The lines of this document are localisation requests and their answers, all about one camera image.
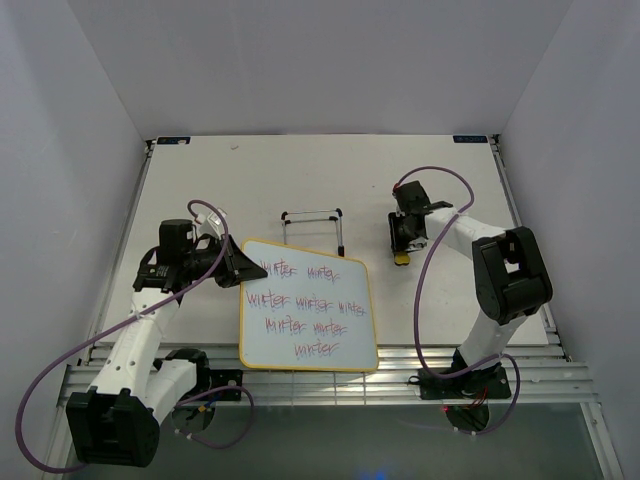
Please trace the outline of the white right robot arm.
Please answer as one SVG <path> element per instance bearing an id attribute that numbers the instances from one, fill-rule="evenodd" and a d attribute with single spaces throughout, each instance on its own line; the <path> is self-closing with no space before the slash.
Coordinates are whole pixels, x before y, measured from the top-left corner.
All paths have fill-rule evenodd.
<path id="1" fill-rule="evenodd" d="M 488 384 L 490 370 L 524 321 L 553 296 L 553 287 L 531 229 L 505 229 L 480 222 L 446 201 L 433 202 L 420 182 L 397 184 L 397 202 L 388 214 L 391 251 L 397 266 L 409 254 L 429 249 L 418 286 L 441 244 L 468 258 L 473 267 L 479 313 L 465 341 L 456 349 L 449 369 L 425 371 L 437 379 L 451 379 L 454 390 L 474 397 Z"/>

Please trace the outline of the yellow bone-shaped eraser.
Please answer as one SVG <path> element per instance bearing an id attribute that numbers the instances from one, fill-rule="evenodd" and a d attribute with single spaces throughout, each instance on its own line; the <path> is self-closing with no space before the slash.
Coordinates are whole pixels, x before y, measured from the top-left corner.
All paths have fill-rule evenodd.
<path id="1" fill-rule="evenodd" d="M 408 266 L 410 264 L 410 256 L 406 252 L 395 252 L 394 253 L 394 264 L 396 266 Z"/>

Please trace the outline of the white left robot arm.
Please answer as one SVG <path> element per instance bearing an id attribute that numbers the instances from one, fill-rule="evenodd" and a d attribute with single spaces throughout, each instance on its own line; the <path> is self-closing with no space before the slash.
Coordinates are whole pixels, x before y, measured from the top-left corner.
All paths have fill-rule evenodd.
<path id="1" fill-rule="evenodd" d="M 146 467 L 159 445 L 160 427 L 178 405 L 245 394 L 209 366 L 196 348 L 157 352 L 177 315 L 184 291 L 212 278 L 221 288 L 266 278 L 228 232 L 222 215 L 165 220 L 159 243 L 143 256 L 133 282 L 132 321 L 118 334 L 103 367 L 84 392 L 74 392 L 66 416 L 78 460 L 84 464 Z"/>

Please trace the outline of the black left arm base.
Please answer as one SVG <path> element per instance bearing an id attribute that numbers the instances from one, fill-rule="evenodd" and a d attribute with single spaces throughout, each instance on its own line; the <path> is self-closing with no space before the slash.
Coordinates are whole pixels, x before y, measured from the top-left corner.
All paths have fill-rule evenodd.
<path id="1" fill-rule="evenodd" d="M 180 400 L 201 395 L 195 402 L 178 407 L 171 413 L 174 429 L 180 433 L 201 433 L 213 422 L 219 403 L 234 402 L 241 399 L 242 393 L 236 386 L 243 384 L 243 371 L 240 369 L 209 369 L 206 376 Z"/>

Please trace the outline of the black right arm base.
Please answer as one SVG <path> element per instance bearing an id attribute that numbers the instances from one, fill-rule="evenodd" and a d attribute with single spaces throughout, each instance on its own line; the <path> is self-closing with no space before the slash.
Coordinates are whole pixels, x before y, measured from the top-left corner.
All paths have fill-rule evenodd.
<path id="1" fill-rule="evenodd" d="M 500 365 L 476 370 L 452 379 L 439 379 L 420 369 L 408 379 L 417 386 L 421 400 L 463 400 L 444 406 L 449 423 L 458 430 L 479 434 L 489 428 L 489 400 L 509 400 L 511 388 Z"/>

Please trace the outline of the yellow-framed whiteboard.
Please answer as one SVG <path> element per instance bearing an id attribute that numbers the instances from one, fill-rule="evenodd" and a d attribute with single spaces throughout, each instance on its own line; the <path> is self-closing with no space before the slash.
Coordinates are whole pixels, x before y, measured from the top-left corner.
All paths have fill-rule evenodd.
<path id="1" fill-rule="evenodd" d="M 241 286 L 239 357 L 250 369 L 371 372 L 379 357 L 368 270 L 356 259 L 248 239 L 267 276 Z"/>

